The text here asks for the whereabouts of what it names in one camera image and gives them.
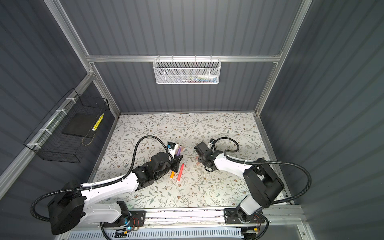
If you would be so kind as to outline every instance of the black cable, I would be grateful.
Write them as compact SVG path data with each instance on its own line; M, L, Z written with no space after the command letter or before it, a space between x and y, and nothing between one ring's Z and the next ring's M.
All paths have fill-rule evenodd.
M107 239L107 240L112 240L108 237L108 235L105 233L104 231L104 227L103 227L103 223L100 222L100 228L101 228L101 232L103 233L103 236Z
M261 238L265 234L266 230L269 227L269 220L263 214L261 214L261 213L258 213L258 215L260 215L262 218L264 218L264 220L266 222L266 225L265 225L263 231L261 233L259 233L254 240L257 240L257 239Z
M309 188L311 187L311 184L312 184L311 174L305 168L303 168L302 166L300 166L298 164L295 164L293 162L281 162L281 161L247 162L247 161L236 160L236 159L230 158L229 156L225 156L225 157L228 160L232 161L232 162L246 164L246 165L259 165L259 164L288 165L288 166L296 167L296 168L300 169L301 171L303 171L305 173L305 175L307 176L307 185L305 186L305 188L303 190L301 190L298 194L296 194L296 195L294 195L292 197L289 197L289 198L286 198L286 199L277 200L277 201L273 201L272 204L279 204L279 203L282 203L282 202L289 202L289 201L292 201L292 200L294 200L294 199L296 199L298 197L301 197L302 195L304 195L304 193L306 193L309 190Z
M266 225L265 225L263 231L261 233L259 233L259 234L256 234L256 233L243 233L245 240L257 240L257 239L260 239L265 234L265 232L267 231L267 229L269 227L269 220L260 212L258 212L257 215L260 215L265 220Z
M230 137L219 137L218 139L216 139L215 140L215 142L214 142L214 144L213 144L213 148L214 148L214 150L216 151L216 143L217 143L217 141L219 141L219 140L221 140L221 139L228 139L228 140L231 140L232 142L234 142L235 144L236 144L236 146L237 146L237 149L236 150L225 150L225 152L237 152L237 151L239 151L239 149L240 149L240 146L239 146L239 144L235 141L235 140L233 140L232 138L230 138Z
M142 138L140 138L137 143L136 143L136 146L135 146L135 149L133 151L133 155L132 155L132 162L131 162L131 166L128 170L128 172L122 176L122 179L125 179L126 177L128 177L128 175L132 172L132 169L133 169L133 165L135 163L135 157L136 157L136 151L137 151L137 148L139 147L139 143L145 139L145 138L148 138L148 137L151 137L151 138L154 138L156 140L158 140L161 145L164 147L164 149L166 150L167 154L171 157L172 161L174 160L172 155L169 153L167 147L165 146L165 144L159 139L157 138L156 136L152 136L152 135L147 135L147 136L144 136ZM106 187L106 186L109 186L109 185L112 185L112 184L115 184L117 182L120 182L121 179L116 179L114 181L110 181L110 182L106 182L106 183L103 183L103 184L98 184L98 185L93 185L92 186L92 189L96 189L96 188L100 188L100 187ZM47 193L47 194L44 194L40 197L38 197L32 204L31 204L31 207L29 209L29 212L31 213L31 215L38 219L38 220L41 220L41 221L45 221L45 222L49 222L50 219L49 217L44 217L40 214L38 214L35 210L35 207L37 205L38 202L40 202L41 200L43 200L44 198L47 198L47 197L50 197L50 196L53 196L53 195L56 195L58 193L62 193L62 192L75 192L75 191L84 191L84 190L90 190L91 187L75 187L75 188L71 188L71 189L61 189L61 190L56 190L56 191L53 191L53 192L50 192L50 193Z

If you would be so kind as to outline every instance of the table surface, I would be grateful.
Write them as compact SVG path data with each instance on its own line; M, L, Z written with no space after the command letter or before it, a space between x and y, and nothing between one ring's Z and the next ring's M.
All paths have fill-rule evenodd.
M240 145L233 156L269 160L252 113L121 115L94 181L125 174L136 142L145 135L155 135L165 144L171 141L185 147L180 163L184 163L181 181L176 182L177 173L171 179L169 172L151 186L116 195L101 203L123 200L130 209L237 206L249 194L245 181L225 171L205 171L197 162L194 146L202 141L208 143L211 138L227 136ZM223 139L216 148L234 149L235 144ZM164 152L160 143L144 139L137 149L134 166L149 161L158 152Z

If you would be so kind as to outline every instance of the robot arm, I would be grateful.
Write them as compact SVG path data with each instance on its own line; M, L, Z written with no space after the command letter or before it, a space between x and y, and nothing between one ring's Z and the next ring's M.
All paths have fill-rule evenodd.
M206 171L224 170L245 180L251 194L237 206L237 215L243 222L249 221L254 212L268 208L284 188L283 182L268 164L246 165L246 160L244 164L235 163L228 160L222 151L213 151L204 142L199 143L195 150L199 155L198 161ZM259 158L255 162L265 161Z
M48 204L52 234L64 233L78 224L96 222L114 223L117 227L128 226L132 216L124 201L112 204L99 204L98 202L117 194L134 192L150 186L170 170L178 172L182 156L175 156L176 149L177 144L169 142L167 150L173 160L169 159L167 153L159 152L152 156L149 162L134 168L126 178L121 175L100 182L83 183L80 185L81 187L91 187L91 189L57 194ZM121 181L107 187L92 189L92 186L118 179ZM79 185L76 181L72 181L63 189L75 187L79 187Z

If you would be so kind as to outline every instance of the white vent grille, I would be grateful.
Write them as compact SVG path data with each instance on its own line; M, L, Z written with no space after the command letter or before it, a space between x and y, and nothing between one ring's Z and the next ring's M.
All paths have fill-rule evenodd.
M114 237L116 230L106 230L111 239L169 239L169 238L210 238L230 237L241 238L241 229L235 227L210 227L210 228L169 228L169 229L139 229L127 234L127 237ZM105 240L100 230L71 231L68 240L92 239Z
M159 84L217 84L221 62L194 61L177 62L153 61L156 83Z

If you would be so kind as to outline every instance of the orange marker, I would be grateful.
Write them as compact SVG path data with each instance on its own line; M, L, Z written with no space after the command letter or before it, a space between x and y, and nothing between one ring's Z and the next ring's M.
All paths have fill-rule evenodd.
M181 165L180 173L179 173L179 175L177 176L177 180L176 180L176 182L180 182L180 178L181 178L181 174L182 174L182 172L183 172L183 169L184 169L184 163L183 163L183 165Z

